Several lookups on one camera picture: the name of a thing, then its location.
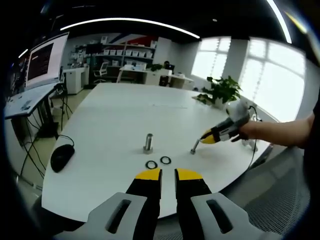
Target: computer mouse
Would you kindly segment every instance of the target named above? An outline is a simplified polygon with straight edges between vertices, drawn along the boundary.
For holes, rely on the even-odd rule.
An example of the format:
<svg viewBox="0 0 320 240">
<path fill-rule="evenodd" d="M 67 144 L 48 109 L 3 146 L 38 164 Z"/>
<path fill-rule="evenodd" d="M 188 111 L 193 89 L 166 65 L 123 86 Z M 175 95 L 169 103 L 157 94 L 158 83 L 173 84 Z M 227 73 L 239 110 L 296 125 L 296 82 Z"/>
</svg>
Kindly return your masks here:
<svg viewBox="0 0 320 240">
<path fill-rule="evenodd" d="M 56 173 L 59 173 L 62 169 L 64 169 L 74 153 L 75 149 L 70 144 L 57 147 L 53 151 L 50 159 L 52 170 Z"/>
</svg>

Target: computer monitor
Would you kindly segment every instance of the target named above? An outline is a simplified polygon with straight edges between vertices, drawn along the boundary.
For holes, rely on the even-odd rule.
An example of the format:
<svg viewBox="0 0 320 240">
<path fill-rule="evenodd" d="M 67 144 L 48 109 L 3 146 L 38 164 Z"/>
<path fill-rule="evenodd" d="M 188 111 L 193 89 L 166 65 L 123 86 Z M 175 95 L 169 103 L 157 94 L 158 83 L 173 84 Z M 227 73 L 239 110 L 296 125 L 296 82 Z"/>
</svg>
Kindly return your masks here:
<svg viewBox="0 0 320 240">
<path fill-rule="evenodd" d="M 102 52 L 102 43 L 88 44 L 86 46 L 86 54 L 99 54 Z"/>
<path fill-rule="evenodd" d="M 174 71 L 174 69 L 175 69 L 175 65 L 172 65 L 172 64 L 166 64 L 166 65 L 164 65 L 164 69 Z"/>
<path fill-rule="evenodd" d="M 68 33 L 53 37 L 30 51 L 25 90 L 59 81 L 60 66 Z"/>
</svg>

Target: ceiling light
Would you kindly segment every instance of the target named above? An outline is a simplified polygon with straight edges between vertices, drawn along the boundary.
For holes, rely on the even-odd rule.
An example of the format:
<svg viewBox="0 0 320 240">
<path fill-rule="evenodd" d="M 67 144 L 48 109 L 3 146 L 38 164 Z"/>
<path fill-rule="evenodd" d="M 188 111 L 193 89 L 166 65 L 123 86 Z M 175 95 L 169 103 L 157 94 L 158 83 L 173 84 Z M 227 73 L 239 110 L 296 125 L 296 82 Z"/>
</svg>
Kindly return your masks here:
<svg viewBox="0 0 320 240">
<path fill-rule="evenodd" d="M 24 50 L 23 53 L 21 53 L 21 54 L 18 56 L 18 59 L 21 58 L 27 51 L 28 51 L 28 49 Z"/>
<path fill-rule="evenodd" d="M 150 21 L 150 20 L 144 20 L 144 19 L 138 19 L 138 18 L 129 18 L 129 17 L 111 17 L 111 18 L 100 18 L 100 19 L 93 19 L 93 20 L 88 20 L 88 21 L 82 21 L 82 22 L 78 22 L 75 24 L 71 24 L 69 26 L 65 26 L 63 28 L 60 29 L 60 31 L 63 31 L 65 29 L 68 28 L 72 28 L 78 25 L 82 25 L 82 24 L 88 24 L 88 23 L 95 23 L 95 22 L 102 22 L 102 21 L 133 21 L 133 22 L 141 22 L 141 23 L 147 23 L 147 24 L 154 24 L 154 25 L 159 25 L 159 26 L 163 26 L 169 29 L 173 29 L 173 30 L 177 30 L 179 32 L 182 32 L 184 34 L 188 34 L 196 39 L 199 39 L 200 37 L 192 32 L 183 30 L 181 28 L 178 28 L 176 26 L 171 26 L 168 24 L 164 24 L 161 22 L 157 22 L 157 21 Z"/>
<path fill-rule="evenodd" d="M 270 7 L 272 8 L 276 18 L 278 19 L 280 25 L 281 25 L 281 28 L 282 28 L 282 31 L 284 33 L 284 36 L 285 36 L 285 39 L 287 41 L 287 43 L 289 44 L 292 44 L 292 41 L 291 41 L 291 37 L 290 37 L 290 34 L 289 34 L 289 30 L 287 28 L 287 25 L 285 23 L 285 20 L 284 18 L 282 17 L 280 11 L 279 11 L 279 8 L 277 7 L 277 5 L 275 4 L 274 0 L 266 0 L 268 2 L 268 4 L 270 5 Z"/>
</svg>

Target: metal bolt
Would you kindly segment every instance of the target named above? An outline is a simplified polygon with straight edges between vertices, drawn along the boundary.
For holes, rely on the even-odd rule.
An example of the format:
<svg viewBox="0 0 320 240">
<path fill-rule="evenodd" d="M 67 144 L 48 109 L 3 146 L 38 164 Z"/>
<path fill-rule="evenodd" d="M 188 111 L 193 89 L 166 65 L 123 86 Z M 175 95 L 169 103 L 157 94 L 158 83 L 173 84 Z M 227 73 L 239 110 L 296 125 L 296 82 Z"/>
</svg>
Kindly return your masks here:
<svg viewBox="0 0 320 240">
<path fill-rule="evenodd" d="M 190 153 L 191 153 L 192 155 L 196 153 L 196 148 L 198 147 L 199 142 L 200 142 L 200 138 L 196 140 L 193 148 L 190 150 Z"/>
<path fill-rule="evenodd" d="M 151 133 L 148 133 L 146 135 L 145 146 L 143 146 L 143 153 L 144 154 L 152 154 L 152 152 L 153 152 L 152 138 L 153 138 L 153 135 Z"/>
</svg>

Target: washer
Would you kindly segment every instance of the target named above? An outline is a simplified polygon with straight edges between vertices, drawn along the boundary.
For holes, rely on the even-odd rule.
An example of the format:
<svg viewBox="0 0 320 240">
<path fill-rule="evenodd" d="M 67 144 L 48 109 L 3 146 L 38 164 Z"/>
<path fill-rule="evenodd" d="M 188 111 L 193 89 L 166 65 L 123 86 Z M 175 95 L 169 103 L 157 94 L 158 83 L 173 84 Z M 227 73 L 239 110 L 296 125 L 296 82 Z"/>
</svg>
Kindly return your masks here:
<svg viewBox="0 0 320 240">
<path fill-rule="evenodd" d="M 149 167 L 149 163 L 153 163 L 153 164 L 154 164 L 154 168 Z M 157 164 L 155 161 L 150 160 L 150 161 L 147 161 L 147 162 L 145 163 L 145 167 L 146 167 L 147 169 L 152 170 L 152 169 L 156 169 L 156 168 L 158 167 L 158 164 Z"/>
<path fill-rule="evenodd" d="M 160 158 L 160 162 L 161 162 L 162 164 L 164 164 L 164 165 L 169 165 L 169 164 L 171 164 L 171 158 L 168 157 L 168 156 L 162 156 L 162 157 Z"/>
</svg>

